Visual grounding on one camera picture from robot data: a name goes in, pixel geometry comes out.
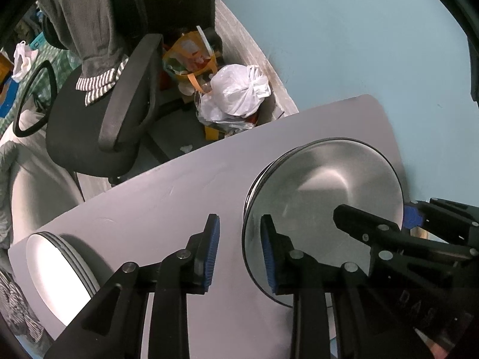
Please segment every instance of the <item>silver rivet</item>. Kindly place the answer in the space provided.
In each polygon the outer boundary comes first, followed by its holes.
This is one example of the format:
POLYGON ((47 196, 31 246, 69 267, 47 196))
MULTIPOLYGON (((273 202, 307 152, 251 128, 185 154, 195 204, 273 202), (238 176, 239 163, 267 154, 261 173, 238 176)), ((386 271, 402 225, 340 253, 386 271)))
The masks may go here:
POLYGON ((135 271, 135 268, 137 268, 137 266, 136 263, 133 262, 126 262, 121 266, 121 270, 123 270, 124 273, 131 273, 135 271))
POLYGON ((300 250, 289 251, 289 256, 293 259, 301 259, 304 256, 304 253, 300 250))
POLYGON ((392 252, 391 251, 384 250, 384 251, 381 251, 378 255, 382 260, 391 260, 392 259, 392 252))
POLYGON ((358 265, 356 265, 356 263, 353 263, 353 262, 346 262, 344 263, 344 269, 346 271, 349 271, 350 273, 354 273, 358 270, 358 265))
POLYGON ((190 250, 179 250, 177 253, 176 253, 176 257, 178 259, 186 259, 186 258, 189 258, 191 255, 191 252, 190 250))

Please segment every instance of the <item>light blue wall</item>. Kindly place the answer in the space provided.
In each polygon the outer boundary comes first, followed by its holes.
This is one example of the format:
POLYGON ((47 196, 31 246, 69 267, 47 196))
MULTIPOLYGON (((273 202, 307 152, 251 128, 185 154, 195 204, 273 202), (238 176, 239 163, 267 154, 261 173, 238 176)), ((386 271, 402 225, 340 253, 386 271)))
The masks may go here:
POLYGON ((394 128, 411 196, 479 205, 468 44, 439 0, 223 1, 300 110, 372 94, 394 128))

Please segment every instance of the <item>table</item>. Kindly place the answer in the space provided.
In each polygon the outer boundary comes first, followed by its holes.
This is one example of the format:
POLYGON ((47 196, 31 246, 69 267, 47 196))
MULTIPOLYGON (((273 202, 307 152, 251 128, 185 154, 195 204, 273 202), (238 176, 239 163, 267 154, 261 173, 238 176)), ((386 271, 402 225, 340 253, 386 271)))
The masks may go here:
MULTIPOLYGON (((57 49, 47 42, 43 43, 39 47, 39 53, 35 59, 32 68, 28 71, 27 75, 20 81, 18 86, 15 102, 11 106, 7 116, 0 118, 0 138, 3 136, 8 126, 13 122, 17 115, 20 99, 25 93, 26 86, 30 77, 33 75, 37 67, 45 60, 49 60, 52 63, 55 76, 57 78, 57 88, 60 90, 65 80, 70 73, 75 70, 81 64, 81 60, 71 51, 57 49)), ((28 95, 35 93, 38 96, 38 101, 47 107, 51 102, 50 84, 48 81, 48 73, 46 69, 37 76, 37 79, 30 88, 28 95)))
MULTIPOLYGON (((382 152, 408 198, 391 125, 379 102, 362 95, 281 118, 178 157, 77 206, 41 230, 70 242, 102 284, 126 261, 152 264, 184 248, 190 235, 203 230, 208 214, 218 214, 221 236, 213 284, 205 296, 188 296, 191 357, 288 358, 292 310, 266 297, 248 275, 241 252, 243 208, 251 184, 265 166, 290 149, 331 137, 358 139, 382 152)), ((9 250, 15 278, 56 338, 64 326, 33 286, 25 246, 26 239, 9 250)), ((148 332, 147 325, 144 341, 148 332)))

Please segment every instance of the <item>metal plate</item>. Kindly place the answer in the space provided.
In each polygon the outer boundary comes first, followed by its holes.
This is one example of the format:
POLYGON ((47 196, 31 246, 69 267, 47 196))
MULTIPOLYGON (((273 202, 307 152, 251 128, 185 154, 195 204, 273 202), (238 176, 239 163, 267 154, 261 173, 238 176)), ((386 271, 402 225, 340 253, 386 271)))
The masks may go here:
POLYGON ((271 214, 276 230, 319 262, 339 267, 351 261, 368 272, 370 247, 334 225, 332 213, 340 204, 401 227, 398 177, 382 154, 362 142, 313 142, 284 154, 260 173, 246 198, 242 245, 248 271, 265 294, 284 305, 293 301, 292 296, 275 296, 268 286, 260 241, 263 214, 271 214))

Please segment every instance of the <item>office chair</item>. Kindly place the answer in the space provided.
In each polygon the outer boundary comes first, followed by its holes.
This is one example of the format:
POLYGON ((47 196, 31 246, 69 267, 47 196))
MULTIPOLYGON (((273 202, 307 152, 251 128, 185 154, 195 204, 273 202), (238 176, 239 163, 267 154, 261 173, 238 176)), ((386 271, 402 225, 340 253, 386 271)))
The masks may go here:
MULTIPOLYGON (((116 85, 98 102, 85 106, 85 93, 76 90, 81 67, 74 70, 57 91, 49 61, 43 62, 28 82, 14 121, 18 137, 35 133, 46 123, 46 148, 52 160, 68 171, 107 177, 112 185, 126 174, 137 157, 140 140, 160 162, 166 154, 147 134, 159 117, 184 106, 179 98, 160 104, 157 79, 162 69, 162 35, 146 34, 147 18, 143 0, 112 0, 119 32, 133 49, 116 85), (29 89, 42 69, 46 69, 51 105, 45 116, 27 130, 19 127, 20 113, 29 89)), ((61 47, 51 23, 44 21, 46 39, 61 47)))

